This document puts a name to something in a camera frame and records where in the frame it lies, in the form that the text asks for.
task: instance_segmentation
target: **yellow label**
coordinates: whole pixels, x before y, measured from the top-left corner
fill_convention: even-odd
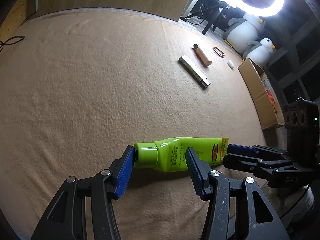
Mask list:
[[[217,160],[218,148],[219,148],[219,145],[217,143],[215,143],[212,147],[211,159],[213,162]]]
[[[221,150],[220,150],[220,161],[223,160],[225,152],[224,152],[224,148],[226,147],[226,141],[227,138],[222,138],[222,145],[221,145]]]

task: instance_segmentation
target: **lip balm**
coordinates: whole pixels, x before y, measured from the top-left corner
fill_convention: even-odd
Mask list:
[[[206,66],[211,65],[212,61],[208,60],[207,56],[204,54],[200,46],[196,43],[195,45],[193,45],[193,47],[195,48],[196,53],[199,55],[204,65]]]

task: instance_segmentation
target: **penguin plush toy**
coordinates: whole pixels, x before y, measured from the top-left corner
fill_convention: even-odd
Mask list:
[[[260,42],[249,41],[248,46],[249,48],[242,55],[243,61],[249,58],[262,69],[276,52],[276,46],[268,38],[264,38]]]
[[[224,41],[233,49],[243,54],[248,48],[249,41],[256,41],[266,27],[266,22],[258,16],[245,13],[242,18],[230,19],[230,26],[223,35]]]

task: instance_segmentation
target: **table surface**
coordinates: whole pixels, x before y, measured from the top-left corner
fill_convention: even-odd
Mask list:
[[[265,144],[237,69],[241,58],[176,22],[74,10],[29,20],[15,34],[26,38],[0,54],[0,208],[23,236],[31,236],[66,177],[96,174],[127,145],[170,137]],[[195,43],[212,60],[209,67]],[[211,80],[207,89],[178,63],[182,55]],[[197,239],[207,205],[187,171],[134,170],[126,194],[114,202],[123,239]]]

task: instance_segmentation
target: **small white object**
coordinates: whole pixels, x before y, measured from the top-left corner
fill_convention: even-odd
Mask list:
[[[75,176],[69,176],[69,177],[67,177],[67,182],[68,183],[72,183],[72,182],[74,182],[76,180],[76,177]]]
[[[213,170],[213,171],[210,171],[210,174],[211,176],[213,177],[218,177],[220,175],[220,172],[219,171],[216,171],[216,170]]]
[[[245,181],[247,182],[247,183],[253,183],[254,182],[254,179],[253,178],[251,178],[251,177],[246,177],[245,178]]]
[[[101,175],[102,175],[102,176],[108,176],[108,175],[110,175],[110,173],[111,173],[111,171],[110,171],[110,170],[107,170],[107,169],[101,171]]]
[[[229,67],[230,67],[231,69],[234,69],[235,65],[233,64],[233,62],[231,61],[231,59],[229,59],[229,60],[227,61],[227,64],[229,65]]]

